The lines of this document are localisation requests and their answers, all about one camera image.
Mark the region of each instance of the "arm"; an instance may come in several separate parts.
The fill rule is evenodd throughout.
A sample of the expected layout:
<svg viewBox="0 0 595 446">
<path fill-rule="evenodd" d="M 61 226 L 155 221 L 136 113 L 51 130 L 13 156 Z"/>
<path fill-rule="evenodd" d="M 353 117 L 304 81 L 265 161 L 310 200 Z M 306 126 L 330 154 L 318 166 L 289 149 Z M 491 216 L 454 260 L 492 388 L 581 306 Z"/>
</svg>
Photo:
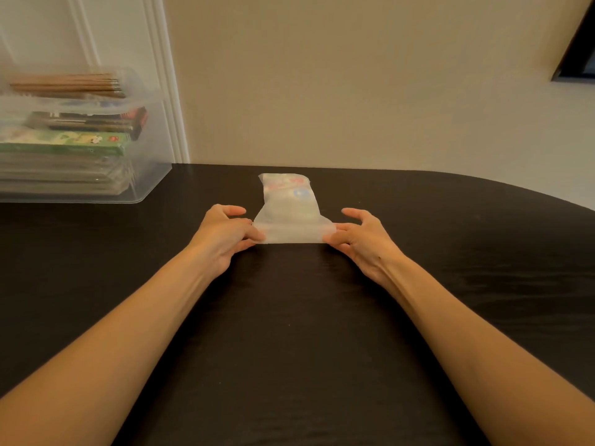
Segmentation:
<svg viewBox="0 0 595 446">
<path fill-rule="evenodd" d="M 595 444 L 595 403 L 408 259 L 380 221 L 336 224 L 324 241 L 399 302 L 494 445 Z"/>
<path fill-rule="evenodd" d="M 145 285 L 0 400 L 0 444 L 109 445 L 176 330 L 231 256 L 264 236 L 215 205 Z"/>
</svg>

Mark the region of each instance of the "black picture frame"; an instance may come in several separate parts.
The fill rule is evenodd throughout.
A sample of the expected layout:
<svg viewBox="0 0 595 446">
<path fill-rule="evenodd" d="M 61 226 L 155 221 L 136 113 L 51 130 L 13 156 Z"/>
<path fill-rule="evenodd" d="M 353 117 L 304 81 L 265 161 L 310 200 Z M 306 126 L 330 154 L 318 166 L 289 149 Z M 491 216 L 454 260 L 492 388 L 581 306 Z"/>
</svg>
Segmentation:
<svg viewBox="0 0 595 446">
<path fill-rule="evenodd" d="M 591 1 L 552 81 L 595 84 L 595 0 Z"/>
</svg>

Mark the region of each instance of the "white plastic bag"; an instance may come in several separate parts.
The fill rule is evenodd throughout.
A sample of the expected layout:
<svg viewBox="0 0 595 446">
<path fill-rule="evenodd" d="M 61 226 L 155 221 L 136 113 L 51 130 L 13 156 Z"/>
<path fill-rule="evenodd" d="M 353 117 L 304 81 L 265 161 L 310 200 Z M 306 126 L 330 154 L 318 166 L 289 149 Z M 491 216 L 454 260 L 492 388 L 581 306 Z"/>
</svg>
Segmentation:
<svg viewBox="0 0 595 446">
<path fill-rule="evenodd" d="M 310 180 L 296 173 L 262 173 L 264 206 L 254 226 L 273 243 L 322 243 L 335 225 L 320 215 Z"/>
</svg>

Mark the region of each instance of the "bundle of pencils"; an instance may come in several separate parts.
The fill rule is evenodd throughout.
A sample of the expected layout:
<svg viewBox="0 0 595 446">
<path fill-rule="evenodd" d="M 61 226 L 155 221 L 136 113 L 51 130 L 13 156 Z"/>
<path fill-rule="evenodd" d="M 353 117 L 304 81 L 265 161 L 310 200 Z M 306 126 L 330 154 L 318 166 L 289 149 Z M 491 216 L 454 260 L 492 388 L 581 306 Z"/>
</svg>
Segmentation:
<svg viewBox="0 0 595 446">
<path fill-rule="evenodd" d="M 15 92 L 38 97 L 125 97 L 112 74 L 19 75 L 9 84 Z"/>
</svg>

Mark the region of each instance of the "plastic bag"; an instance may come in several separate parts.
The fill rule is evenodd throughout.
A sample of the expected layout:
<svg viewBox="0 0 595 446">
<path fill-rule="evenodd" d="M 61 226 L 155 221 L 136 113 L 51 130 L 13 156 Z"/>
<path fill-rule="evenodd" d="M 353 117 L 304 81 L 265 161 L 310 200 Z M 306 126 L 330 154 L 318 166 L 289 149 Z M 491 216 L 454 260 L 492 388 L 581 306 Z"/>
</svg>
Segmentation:
<svg viewBox="0 0 595 446">
<path fill-rule="evenodd" d="M 254 226 L 273 243 L 322 243 L 323 235 L 336 232 L 335 225 L 320 215 L 310 180 L 296 173 L 260 174 L 264 206 Z"/>
</svg>

